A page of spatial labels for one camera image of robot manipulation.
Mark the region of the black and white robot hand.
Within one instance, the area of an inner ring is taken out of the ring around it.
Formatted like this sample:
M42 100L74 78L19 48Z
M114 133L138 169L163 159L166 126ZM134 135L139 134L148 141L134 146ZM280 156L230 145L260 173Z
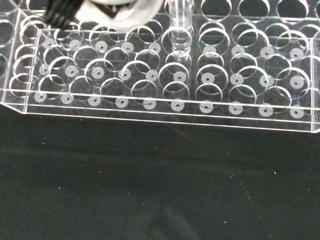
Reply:
M124 31L148 23L162 5L162 0L49 0L44 21L60 30L77 19Z

